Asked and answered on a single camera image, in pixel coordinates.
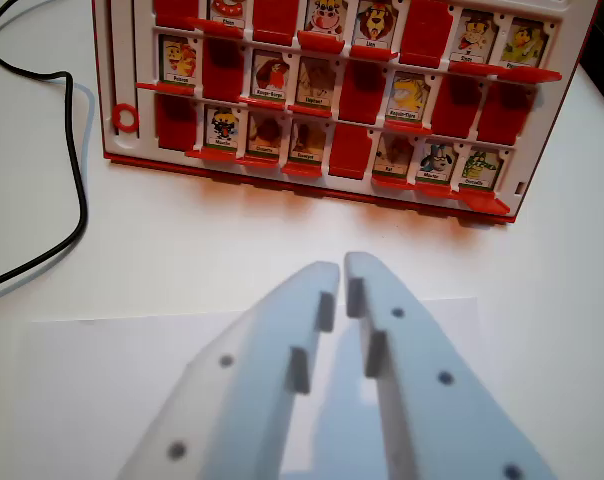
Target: cartoon character picture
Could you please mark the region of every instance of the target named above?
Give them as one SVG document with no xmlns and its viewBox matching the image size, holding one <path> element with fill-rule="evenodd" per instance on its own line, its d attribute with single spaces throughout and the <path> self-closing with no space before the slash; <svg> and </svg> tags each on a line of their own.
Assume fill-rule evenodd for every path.
<svg viewBox="0 0 604 480">
<path fill-rule="evenodd" d="M 238 118 L 228 107 L 207 107 L 206 143 L 224 150 L 237 150 Z"/>
<path fill-rule="evenodd" d="M 244 28 L 244 0 L 211 0 L 209 17 L 229 27 Z"/>
<path fill-rule="evenodd" d="M 451 60 L 486 63 L 493 48 L 496 30 L 492 14 L 464 10 L 455 34 Z"/>
<path fill-rule="evenodd" d="M 282 143 L 282 128 L 275 118 L 251 114 L 247 152 L 263 157 L 277 158 Z"/>
<path fill-rule="evenodd" d="M 509 40 L 502 51 L 500 64 L 507 68 L 522 65 L 537 67 L 548 38 L 542 23 L 516 18 L 511 24 Z"/>
<path fill-rule="evenodd" d="M 353 43 L 365 47 L 390 48 L 398 12 L 391 2 L 361 1 Z"/>
<path fill-rule="evenodd" d="M 449 183 L 457 154 L 451 145 L 425 144 L 428 154 L 420 162 L 416 180 Z"/>
<path fill-rule="evenodd" d="M 289 65 L 281 53 L 256 51 L 253 56 L 252 97 L 284 101 Z"/>
<path fill-rule="evenodd" d="M 424 75 L 396 74 L 386 117 L 393 120 L 421 121 L 430 90 L 431 87 L 424 81 Z"/>
<path fill-rule="evenodd" d="M 160 78 L 165 82 L 195 84 L 196 53 L 192 40 L 160 35 Z"/>
<path fill-rule="evenodd" d="M 295 103 L 329 108 L 334 88 L 335 72 L 331 69 L 328 60 L 308 57 L 300 60 Z"/>
<path fill-rule="evenodd" d="M 326 133 L 315 122 L 295 122 L 291 132 L 289 160 L 302 163 L 322 163 Z"/>
<path fill-rule="evenodd" d="M 310 0 L 304 30 L 334 35 L 338 40 L 341 39 L 348 6 L 345 0 Z"/>
<path fill-rule="evenodd" d="M 471 150 L 464 164 L 460 186 L 493 191 L 503 163 L 497 152 Z"/>
<path fill-rule="evenodd" d="M 413 156 L 413 145 L 409 139 L 391 133 L 380 136 L 378 150 L 375 153 L 373 173 L 396 178 L 406 178 L 409 163 Z"/>
</svg>

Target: cartoon dog picture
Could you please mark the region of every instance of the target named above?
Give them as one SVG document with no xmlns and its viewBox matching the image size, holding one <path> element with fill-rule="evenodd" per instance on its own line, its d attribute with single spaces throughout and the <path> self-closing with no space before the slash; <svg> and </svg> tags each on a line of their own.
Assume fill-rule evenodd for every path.
<svg viewBox="0 0 604 480">
<path fill-rule="evenodd" d="M 369 6 L 358 13 L 360 33 L 368 40 L 381 40 L 393 30 L 396 14 L 390 4 L 361 2 L 360 8 L 366 4 Z"/>
<path fill-rule="evenodd" d="M 451 60 L 486 62 L 494 37 L 495 30 L 492 15 L 465 10 L 460 17 L 456 33 L 458 40 L 453 49 Z"/>
<path fill-rule="evenodd" d="M 192 77 L 195 73 L 195 50 L 183 41 L 165 40 L 164 49 L 170 72 L 182 77 Z"/>
<path fill-rule="evenodd" d="M 213 118 L 211 119 L 213 131 L 219 140 L 230 140 L 232 136 L 237 135 L 237 123 L 237 117 L 233 115 L 231 109 L 227 107 L 216 108 Z"/>
<path fill-rule="evenodd" d="M 420 171 L 416 177 L 435 183 L 448 182 L 455 158 L 457 158 L 452 147 L 435 144 L 427 144 L 427 147 L 429 148 L 429 154 L 420 162 Z"/>
<path fill-rule="evenodd" d="M 328 60 L 303 58 L 300 62 L 297 101 L 313 105 L 331 106 L 335 72 Z"/>
<path fill-rule="evenodd" d="M 513 22 L 510 34 L 511 40 L 504 46 L 501 60 L 537 67 L 546 43 L 542 25 Z"/>
<path fill-rule="evenodd" d="M 315 0 L 309 2 L 307 18 L 309 21 L 304 28 L 307 32 L 326 33 L 329 35 L 340 36 L 343 32 L 345 13 L 341 9 L 348 8 L 344 0 Z"/>
<path fill-rule="evenodd" d="M 429 86 L 420 76 L 397 76 L 393 81 L 387 116 L 403 120 L 420 120 Z"/>
</svg>

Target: cartoon cow picture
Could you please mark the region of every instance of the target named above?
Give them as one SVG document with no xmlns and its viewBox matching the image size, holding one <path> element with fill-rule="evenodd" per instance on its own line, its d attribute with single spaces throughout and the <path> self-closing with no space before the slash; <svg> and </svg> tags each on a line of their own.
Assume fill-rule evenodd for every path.
<svg viewBox="0 0 604 480">
<path fill-rule="evenodd" d="M 380 40 L 393 29 L 393 10 L 385 3 L 373 3 L 360 17 L 360 32 L 369 40 Z"/>
<path fill-rule="evenodd" d="M 315 10 L 311 12 L 311 20 L 305 30 L 320 33 L 340 35 L 340 6 L 346 2 L 342 0 L 315 0 Z"/>
</svg>

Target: name label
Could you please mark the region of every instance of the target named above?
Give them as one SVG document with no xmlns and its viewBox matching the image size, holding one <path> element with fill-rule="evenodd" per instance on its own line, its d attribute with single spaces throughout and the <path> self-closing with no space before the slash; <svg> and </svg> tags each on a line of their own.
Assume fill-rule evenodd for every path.
<svg viewBox="0 0 604 480">
<path fill-rule="evenodd" d="M 262 152 L 262 153 L 273 153 L 273 154 L 277 155 L 280 152 L 280 149 L 276 148 L 276 147 L 266 147 L 263 145 L 256 145 L 255 151 Z"/>
<path fill-rule="evenodd" d="M 263 88 L 256 88 L 255 94 L 261 97 L 271 97 L 276 99 L 283 99 L 284 92 L 281 90 L 264 90 Z"/>
<path fill-rule="evenodd" d="M 174 75 L 172 73 L 167 73 L 165 75 L 165 77 L 166 77 L 166 80 L 169 82 L 187 83 L 190 85 L 195 85 L 195 78 L 182 77 L 180 75 Z"/>
<path fill-rule="evenodd" d="M 304 153 L 304 152 L 291 152 L 291 157 L 299 158 L 301 160 L 312 160 L 314 162 L 320 161 L 320 155 L 316 153 Z"/>
<path fill-rule="evenodd" d="M 389 44 L 387 42 L 383 42 L 381 40 L 369 40 L 366 38 L 357 38 L 355 40 L 355 44 L 362 47 L 389 48 Z"/>
<path fill-rule="evenodd" d="M 227 17 L 213 17 L 214 22 L 220 22 L 227 27 L 238 27 L 244 28 L 244 20 L 238 20 L 235 18 L 227 18 Z"/>
<path fill-rule="evenodd" d="M 408 110 L 396 110 L 395 108 L 392 108 L 389 110 L 389 116 L 407 120 L 417 120 L 418 112 L 411 112 Z"/>
</svg>

